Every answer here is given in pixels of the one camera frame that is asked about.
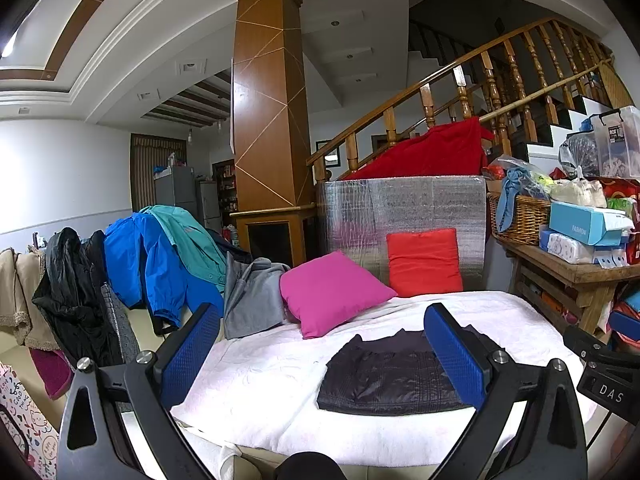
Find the grey refrigerator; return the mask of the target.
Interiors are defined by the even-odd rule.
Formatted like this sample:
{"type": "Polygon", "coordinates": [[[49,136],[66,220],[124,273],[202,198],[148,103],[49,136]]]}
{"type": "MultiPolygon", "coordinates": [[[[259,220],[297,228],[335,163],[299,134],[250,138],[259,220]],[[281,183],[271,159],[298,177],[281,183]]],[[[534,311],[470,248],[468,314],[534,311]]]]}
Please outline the grey refrigerator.
{"type": "Polygon", "coordinates": [[[198,215],[193,171],[187,166],[171,166],[153,177],[155,203],[183,208],[198,215]]]}

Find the blue tissue box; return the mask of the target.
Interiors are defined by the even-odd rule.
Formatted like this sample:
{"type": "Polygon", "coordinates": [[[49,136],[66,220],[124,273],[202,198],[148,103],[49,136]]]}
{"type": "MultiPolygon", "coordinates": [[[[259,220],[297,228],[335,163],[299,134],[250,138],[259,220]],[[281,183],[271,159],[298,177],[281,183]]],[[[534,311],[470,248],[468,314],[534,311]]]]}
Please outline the blue tissue box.
{"type": "Polygon", "coordinates": [[[549,228],[587,246],[613,247],[626,242],[634,222],[620,210],[553,202],[549,228]]]}

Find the blue cloth in basket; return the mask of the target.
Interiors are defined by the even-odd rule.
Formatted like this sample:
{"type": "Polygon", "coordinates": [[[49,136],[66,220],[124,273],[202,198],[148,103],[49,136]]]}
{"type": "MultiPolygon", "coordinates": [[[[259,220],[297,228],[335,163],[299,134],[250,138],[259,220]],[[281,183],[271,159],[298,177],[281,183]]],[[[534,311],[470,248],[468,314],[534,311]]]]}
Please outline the blue cloth in basket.
{"type": "Polygon", "coordinates": [[[529,171],[523,167],[509,169],[502,179],[502,188],[496,209],[497,232],[506,232],[512,226],[518,196],[548,200],[551,188],[552,179],[537,171],[529,171]]]}

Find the teal shirt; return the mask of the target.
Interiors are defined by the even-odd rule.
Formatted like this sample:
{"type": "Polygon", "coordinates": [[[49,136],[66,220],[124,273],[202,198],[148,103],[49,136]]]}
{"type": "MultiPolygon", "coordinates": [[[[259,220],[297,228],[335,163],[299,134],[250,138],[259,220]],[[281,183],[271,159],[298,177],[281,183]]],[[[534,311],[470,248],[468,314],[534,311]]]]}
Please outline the teal shirt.
{"type": "Polygon", "coordinates": [[[157,220],[190,274],[215,285],[221,294],[224,292],[227,259],[213,237],[189,211],[181,207],[155,205],[147,206],[141,212],[157,220]]]}

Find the beige garment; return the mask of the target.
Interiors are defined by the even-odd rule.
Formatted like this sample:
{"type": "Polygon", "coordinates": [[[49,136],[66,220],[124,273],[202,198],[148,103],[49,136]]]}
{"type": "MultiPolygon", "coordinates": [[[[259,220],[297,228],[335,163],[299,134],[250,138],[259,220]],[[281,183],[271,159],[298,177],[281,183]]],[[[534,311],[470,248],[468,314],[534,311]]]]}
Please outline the beige garment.
{"type": "Polygon", "coordinates": [[[32,296],[44,275],[40,252],[21,254],[12,248],[1,253],[1,329],[19,346],[55,351],[60,347],[32,296]]]}

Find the clear plastic storage box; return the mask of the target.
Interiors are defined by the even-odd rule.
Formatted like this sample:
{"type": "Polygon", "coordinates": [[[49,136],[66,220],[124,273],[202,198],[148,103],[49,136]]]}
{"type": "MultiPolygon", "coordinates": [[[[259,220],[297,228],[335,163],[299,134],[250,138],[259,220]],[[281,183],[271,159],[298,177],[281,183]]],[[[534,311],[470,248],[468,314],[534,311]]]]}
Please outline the clear plastic storage box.
{"type": "Polygon", "coordinates": [[[587,176],[639,179],[639,109],[633,105],[582,122],[587,145],[578,165],[587,176]]]}

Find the red pillow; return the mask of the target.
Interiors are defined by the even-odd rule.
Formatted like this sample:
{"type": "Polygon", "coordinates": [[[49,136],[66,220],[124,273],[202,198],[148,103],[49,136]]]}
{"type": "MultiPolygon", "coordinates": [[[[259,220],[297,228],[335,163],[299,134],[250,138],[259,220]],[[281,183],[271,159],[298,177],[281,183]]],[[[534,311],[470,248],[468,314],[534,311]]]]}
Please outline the red pillow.
{"type": "Polygon", "coordinates": [[[462,292],[455,229],[388,234],[386,243],[388,280],[399,297],[462,292]]]}

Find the black shiny jacket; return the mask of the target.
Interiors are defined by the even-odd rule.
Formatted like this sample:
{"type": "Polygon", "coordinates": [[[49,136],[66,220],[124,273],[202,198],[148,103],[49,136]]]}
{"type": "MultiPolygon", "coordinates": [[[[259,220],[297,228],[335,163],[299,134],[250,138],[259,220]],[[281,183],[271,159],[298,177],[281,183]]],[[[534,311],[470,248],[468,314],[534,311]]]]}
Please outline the black shiny jacket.
{"type": "Polygon", "coordinates": [[[104,233],[82,240],[72,228],[55,233],[44,253],[44,274],[32,302],[66,358],[97,366],[122,362],[116,330],[102,294],[106,283],[104,233]]]}

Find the silver foil insulation panel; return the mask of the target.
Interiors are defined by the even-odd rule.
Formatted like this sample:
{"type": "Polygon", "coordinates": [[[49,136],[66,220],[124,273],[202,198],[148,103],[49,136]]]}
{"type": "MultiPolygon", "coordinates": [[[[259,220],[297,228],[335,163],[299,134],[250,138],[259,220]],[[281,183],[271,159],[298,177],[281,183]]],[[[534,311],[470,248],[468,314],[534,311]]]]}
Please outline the silver foil insulation panel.
{"type": "Polygon", "coordinates": [[[322,249],[344,252],[383,283],[388,234],[454,229],[463,287],[483,288],[487,211],[481,177],[330,181],[318,186],[318,216],[322,249]]]}

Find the white bed blanket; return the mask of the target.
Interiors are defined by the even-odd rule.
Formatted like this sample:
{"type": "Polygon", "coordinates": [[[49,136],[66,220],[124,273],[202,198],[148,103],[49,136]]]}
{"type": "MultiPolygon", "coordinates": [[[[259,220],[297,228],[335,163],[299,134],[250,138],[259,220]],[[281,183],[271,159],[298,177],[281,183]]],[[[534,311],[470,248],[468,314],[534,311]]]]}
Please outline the white bed blanket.
{"type": "Polygon", "coordinates": [[[414,467],[439,464],[468,426],[472,408],[408,416],[358,416],[320,410],[326,363],[353,336],[365,340],[420,330],[427,306],[440,302],[462,326],[487,335],[519,363],[565,362],[578,380],[584,367],[561,334],[525,300],[506,292],[454,292],[394,298],[320,338],[286,324],[210,349],[179,422],[216,444],[281,455],[314,451],[342,465],[414,467]]]}

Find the cartoon patterned bag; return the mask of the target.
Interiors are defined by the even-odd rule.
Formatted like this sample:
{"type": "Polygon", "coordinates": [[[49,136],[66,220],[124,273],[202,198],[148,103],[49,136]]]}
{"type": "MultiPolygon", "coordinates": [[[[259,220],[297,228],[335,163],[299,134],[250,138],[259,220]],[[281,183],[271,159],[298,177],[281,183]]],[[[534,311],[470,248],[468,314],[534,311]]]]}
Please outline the cartoon patterned bag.
{"type": "Polygon", "coordinates": [[[39,479],[56,478],[58,432],[6,364],[1,364],[1,427],[39,479]]]}

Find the grey knitted garment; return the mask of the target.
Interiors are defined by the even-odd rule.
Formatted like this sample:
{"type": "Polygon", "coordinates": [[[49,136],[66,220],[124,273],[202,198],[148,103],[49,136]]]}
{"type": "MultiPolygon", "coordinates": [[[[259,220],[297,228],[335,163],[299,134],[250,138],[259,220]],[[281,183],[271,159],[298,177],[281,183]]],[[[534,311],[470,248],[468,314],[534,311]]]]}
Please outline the grey knitted garment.
{"type": "Polygon", "coordinates": [[[111,286],[104,283],[101,294],[106,307],[107,317],[115,331],[122,362],[129,363],[140,352],[140,346],[127,316],[127,308],[122,304],[111,286]]]}

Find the red cloth on panel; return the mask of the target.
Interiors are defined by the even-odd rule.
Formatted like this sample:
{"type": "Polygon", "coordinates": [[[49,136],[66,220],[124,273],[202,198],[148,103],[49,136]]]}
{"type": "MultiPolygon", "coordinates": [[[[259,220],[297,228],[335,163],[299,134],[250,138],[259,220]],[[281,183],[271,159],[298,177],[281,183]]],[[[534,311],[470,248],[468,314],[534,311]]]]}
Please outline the red cloth on panel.
{"type": "Polygon", "coordinates": [[[488,165],[483,142],[492,140],[477,117],[435,126],[388,148],[345,180],[478,176],[488,165]]]}

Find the black quilted jacket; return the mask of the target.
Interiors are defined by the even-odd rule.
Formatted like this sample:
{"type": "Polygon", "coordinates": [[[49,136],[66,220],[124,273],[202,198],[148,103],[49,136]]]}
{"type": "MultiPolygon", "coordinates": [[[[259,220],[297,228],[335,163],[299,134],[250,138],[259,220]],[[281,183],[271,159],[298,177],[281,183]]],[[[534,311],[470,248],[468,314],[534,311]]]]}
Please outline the black quilted jacket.
{"type": "Polygon", "coordinates": [[[322,410],[405,416],[479,408],[491,372],[475,359],[498,347],[474,328],[435,315],[420,332],[364,340],[357,335],[326,363],[317,396],[322,410]]]}

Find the wooden stair railing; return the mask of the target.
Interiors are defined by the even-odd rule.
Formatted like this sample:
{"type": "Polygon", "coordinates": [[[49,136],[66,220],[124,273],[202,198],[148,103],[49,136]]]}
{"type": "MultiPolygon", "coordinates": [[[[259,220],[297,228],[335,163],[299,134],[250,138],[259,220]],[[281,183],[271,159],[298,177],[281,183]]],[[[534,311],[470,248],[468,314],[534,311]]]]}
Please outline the wooden stair railing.
{"type": "Polygon", "coordinates": [[[453,122],[478,118],[491,132],[487,143],[508,154],[512,114],[520,116],[526,140],[537,141],[536,101],[544,103],[550,124],[560,110],[576,110],[581,98],[614,108],[632,104],[614,61],[597,36],[562,18],[542,18],[410,84],[317,148],[306,164],[323,182],[326,156],[344,153],[345,172],[353,174],[392,146],[430,130],[442,115],[453,122]]]}

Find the blue jacket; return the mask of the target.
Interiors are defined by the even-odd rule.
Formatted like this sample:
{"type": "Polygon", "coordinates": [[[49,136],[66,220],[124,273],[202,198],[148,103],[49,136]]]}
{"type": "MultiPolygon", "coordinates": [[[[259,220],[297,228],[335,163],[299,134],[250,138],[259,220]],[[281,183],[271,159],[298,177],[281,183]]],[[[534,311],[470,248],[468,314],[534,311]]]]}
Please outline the blue jacket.
{"type": "Polygon", "coordinates": [[[111,288],[128,308],[145,308],[154,333],[178,330],[184,310],[195,312],[211,304],[217,316],[224,310],[224,293],[196,278],[182,264],[157,220],[134,212],[105,232],[104,258],[111,288]]]}

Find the white tissue pack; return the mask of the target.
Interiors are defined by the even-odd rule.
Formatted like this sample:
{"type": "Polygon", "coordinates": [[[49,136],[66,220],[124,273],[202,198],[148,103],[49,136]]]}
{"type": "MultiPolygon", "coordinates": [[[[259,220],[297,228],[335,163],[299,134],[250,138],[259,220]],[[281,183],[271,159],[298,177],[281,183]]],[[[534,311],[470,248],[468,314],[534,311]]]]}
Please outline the white tissue pack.
{"type": "Polygon", "coordinates": [[[570,264],[595,264],[602,269],[629,266],[626,246],[588,246],[543,224],[539,229],[539,248],[570,264]]]}

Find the wooden pillar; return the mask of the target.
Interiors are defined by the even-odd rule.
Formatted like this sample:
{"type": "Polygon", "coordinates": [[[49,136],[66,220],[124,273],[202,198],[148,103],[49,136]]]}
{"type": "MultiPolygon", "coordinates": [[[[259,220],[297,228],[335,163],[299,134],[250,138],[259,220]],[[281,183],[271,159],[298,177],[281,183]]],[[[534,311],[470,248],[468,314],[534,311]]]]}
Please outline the wooden pillar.
{"type": "Polygon", "coordinates": [[[299,8],[303,0],[236,0],[232,145],[244,249],[297,266],[316,210],[299,8]]]}

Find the wicker basket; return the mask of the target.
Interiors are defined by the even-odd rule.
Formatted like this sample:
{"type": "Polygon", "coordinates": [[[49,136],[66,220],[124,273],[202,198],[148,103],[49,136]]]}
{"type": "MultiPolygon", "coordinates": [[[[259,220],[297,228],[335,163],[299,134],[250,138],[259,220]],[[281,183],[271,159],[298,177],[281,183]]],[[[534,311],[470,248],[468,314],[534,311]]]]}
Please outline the wicker basket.
{"type": "Polygon", "coordinates": [[[515,199],[515,211],[510,228],[499,233],[496,221],[499,196],[499,193],[487,194],[492,235],[504,242],[537,246],[540,228],[549,223],[551,203],[519,195],[515,199]]]}

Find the pink pillow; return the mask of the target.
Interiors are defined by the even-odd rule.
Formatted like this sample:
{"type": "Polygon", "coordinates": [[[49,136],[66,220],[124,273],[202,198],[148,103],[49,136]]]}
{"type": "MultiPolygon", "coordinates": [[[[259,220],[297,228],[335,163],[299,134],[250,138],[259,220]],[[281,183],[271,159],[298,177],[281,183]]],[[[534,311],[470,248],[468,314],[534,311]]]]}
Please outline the pink pillow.
{"type": "Polygon", "coordinates": [[[330,252],[286,271],[280,278],[280,293],[304,339],[323,337],[397,296],[342,252],[330,252]]]}

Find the magenta cloth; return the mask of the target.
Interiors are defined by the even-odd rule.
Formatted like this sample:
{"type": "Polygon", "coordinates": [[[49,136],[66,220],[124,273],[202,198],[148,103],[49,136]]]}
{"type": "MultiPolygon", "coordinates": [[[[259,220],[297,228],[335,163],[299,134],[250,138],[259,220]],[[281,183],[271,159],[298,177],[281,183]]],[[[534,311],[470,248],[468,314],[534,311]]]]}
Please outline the magenta cloth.
{"type": "Polygon", "coordinates": [[[44,390],[51,400],[58,400],[73,380],[73,371],[61,350],[29,349],[32,362],[40,376],[44,390]]]}

